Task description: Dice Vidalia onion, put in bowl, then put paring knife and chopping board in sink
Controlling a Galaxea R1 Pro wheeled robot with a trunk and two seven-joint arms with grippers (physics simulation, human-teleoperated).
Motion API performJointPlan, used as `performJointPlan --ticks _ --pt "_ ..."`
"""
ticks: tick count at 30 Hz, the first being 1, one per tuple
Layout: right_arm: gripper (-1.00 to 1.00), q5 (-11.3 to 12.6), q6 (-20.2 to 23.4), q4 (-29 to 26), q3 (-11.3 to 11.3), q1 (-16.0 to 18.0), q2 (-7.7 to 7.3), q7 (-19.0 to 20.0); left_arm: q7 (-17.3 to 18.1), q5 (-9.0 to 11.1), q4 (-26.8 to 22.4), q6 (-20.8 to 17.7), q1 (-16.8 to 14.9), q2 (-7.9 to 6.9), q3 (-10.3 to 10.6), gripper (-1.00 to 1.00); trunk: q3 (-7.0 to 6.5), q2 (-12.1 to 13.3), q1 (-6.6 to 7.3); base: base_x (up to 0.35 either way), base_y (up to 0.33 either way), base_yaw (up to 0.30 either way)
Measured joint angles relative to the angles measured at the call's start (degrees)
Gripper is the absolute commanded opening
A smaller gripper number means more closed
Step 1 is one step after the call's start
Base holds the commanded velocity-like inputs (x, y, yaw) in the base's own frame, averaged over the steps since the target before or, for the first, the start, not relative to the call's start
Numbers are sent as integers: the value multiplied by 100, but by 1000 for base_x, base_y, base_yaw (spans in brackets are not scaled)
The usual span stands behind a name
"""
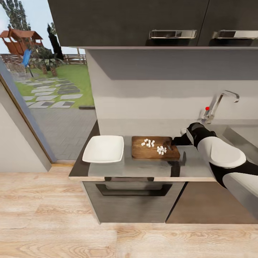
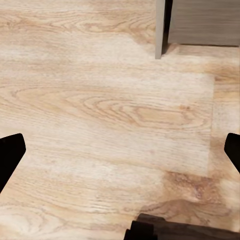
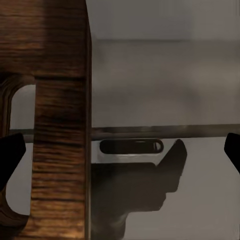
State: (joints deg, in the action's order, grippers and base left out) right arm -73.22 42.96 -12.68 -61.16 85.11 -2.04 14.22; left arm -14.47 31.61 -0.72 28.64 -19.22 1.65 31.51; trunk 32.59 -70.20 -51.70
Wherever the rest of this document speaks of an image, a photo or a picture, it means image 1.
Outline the cutting board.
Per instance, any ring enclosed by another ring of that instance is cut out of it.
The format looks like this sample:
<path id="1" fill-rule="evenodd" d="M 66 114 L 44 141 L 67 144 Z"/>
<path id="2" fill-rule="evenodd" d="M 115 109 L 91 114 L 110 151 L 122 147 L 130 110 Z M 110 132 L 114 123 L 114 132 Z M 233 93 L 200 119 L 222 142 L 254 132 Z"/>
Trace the cutting board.
<path id="1" fill-rule="evenodd" d="M 151 141 L 150 144 L 149 140 Z M 134 136 L 132 137 L 132 157 L 135 159 L 179 159 L 180 153 L 176 145 L 171 145 L 172 140 L 172 137 Z M 171 145 L 172 150 L 169 150 L 167 143 Z M 166 148 L 166 152 L 159 154 L 158 148 L 160 147 Z"/>

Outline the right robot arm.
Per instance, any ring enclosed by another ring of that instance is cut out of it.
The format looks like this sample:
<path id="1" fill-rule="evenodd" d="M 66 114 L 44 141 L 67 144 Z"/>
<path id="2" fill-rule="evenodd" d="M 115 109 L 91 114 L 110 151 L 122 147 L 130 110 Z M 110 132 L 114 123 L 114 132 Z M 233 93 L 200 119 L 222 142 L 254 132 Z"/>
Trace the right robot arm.
<path id="1" fill-rule="evenodd" d="M 258 165 L 249 162 L 245 154 L 224 141 L 203 124 L 193 123 L 181 129 L 171 145 L 194 145 L 212 176 L 258 221 Z"/>

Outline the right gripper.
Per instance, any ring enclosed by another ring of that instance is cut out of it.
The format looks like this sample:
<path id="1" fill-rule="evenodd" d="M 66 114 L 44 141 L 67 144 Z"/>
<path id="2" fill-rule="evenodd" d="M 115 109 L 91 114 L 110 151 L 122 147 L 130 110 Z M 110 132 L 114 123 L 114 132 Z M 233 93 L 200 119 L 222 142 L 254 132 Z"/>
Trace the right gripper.
<path id="1" fill-rule="evenodd" d="M 171 145 L 176 145 L 176 146 L 180 146 L 180 145 L 193 145 L 192 142 L 187 142 L 184 139 L 184 135 L 182 137 L 175 137 L 172 141 L 171 141 Z"/>

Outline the bowl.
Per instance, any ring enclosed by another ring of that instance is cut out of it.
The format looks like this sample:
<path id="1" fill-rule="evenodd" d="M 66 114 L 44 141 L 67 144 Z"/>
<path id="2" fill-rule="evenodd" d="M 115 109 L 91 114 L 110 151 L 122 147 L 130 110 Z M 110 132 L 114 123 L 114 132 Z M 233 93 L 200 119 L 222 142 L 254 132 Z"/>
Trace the bowl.
<path id="1" fill-rule="evenodd" d="M 82 160 L 95 164 L 110 164 L 121 161 L 124 140 L 120 136 L 95 136 L 88 142 Z"/>

